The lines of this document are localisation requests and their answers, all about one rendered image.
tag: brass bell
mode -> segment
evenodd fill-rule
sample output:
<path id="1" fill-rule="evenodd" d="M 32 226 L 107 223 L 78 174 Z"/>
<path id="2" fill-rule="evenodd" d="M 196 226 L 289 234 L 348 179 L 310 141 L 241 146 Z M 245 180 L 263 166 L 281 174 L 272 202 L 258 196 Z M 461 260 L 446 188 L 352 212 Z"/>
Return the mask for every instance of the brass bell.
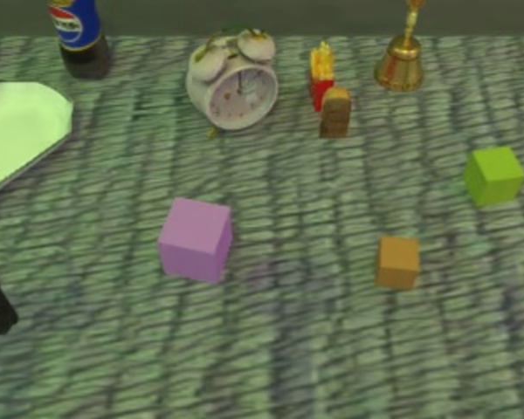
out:
<path id="1" fill-rule="evenodd" d="M 424 0 L 406 0 L 410 10 L 403 35 L 392 39 L 383 58 L 376 64 L 375 80 L 394 92 L 411 92 L 423 83 L 421 44 L 413 36 L 417 14 Z"/>

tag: clock face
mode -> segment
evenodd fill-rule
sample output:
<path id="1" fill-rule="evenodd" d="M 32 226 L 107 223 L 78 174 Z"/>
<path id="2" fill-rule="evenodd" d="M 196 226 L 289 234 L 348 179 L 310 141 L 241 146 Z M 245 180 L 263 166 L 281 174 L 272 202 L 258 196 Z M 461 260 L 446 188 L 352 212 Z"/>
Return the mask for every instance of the clock face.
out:
<path id="1" fill-rule="evenodd" d="M 211 119 L 222 129 L 249 127 L 270 112 L 276 96 L 277 82 L 268 71 L 249 68 L 235 72 L 214 92 Z"/>

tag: wall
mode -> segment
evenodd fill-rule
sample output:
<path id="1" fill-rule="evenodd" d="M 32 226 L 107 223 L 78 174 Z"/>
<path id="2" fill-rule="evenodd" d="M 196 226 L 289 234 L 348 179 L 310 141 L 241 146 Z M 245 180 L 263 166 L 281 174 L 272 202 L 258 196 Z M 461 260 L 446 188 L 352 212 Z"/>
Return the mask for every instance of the wall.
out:
<path id="1" fill-rule="evenodd" d="M 111 35 L 205 35 L 251 24 L 273 35 L 392 34 L 404 0 L 98 0 Z M 0 35 L 52 35 L 46 0 L 0 0 Z M 524 35 L 524 0 L 429 0 L 418 33 Z"/>

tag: pink cube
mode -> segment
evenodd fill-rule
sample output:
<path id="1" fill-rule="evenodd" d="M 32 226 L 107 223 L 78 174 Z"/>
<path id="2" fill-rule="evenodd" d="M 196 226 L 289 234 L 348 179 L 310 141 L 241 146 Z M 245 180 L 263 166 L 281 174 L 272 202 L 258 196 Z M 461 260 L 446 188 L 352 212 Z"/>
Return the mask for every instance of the pink cube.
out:
<path id="1" fill-rule="evenodd" d="M 163 270 L 168 275 L 219 282 L 232 240 L 229 207 L 175 198 L 157 241 Z"/>

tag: white plate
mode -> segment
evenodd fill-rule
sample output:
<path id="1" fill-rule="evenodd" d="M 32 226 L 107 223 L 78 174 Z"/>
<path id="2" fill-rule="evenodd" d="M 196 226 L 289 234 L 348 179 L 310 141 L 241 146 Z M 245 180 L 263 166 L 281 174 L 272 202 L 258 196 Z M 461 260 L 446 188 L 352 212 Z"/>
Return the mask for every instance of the white plate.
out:
<path id="1" fill-rule="evenodd" d="M 0 82 L 0 188 L 60 145 L 73 103 L 36 82 Z"/>

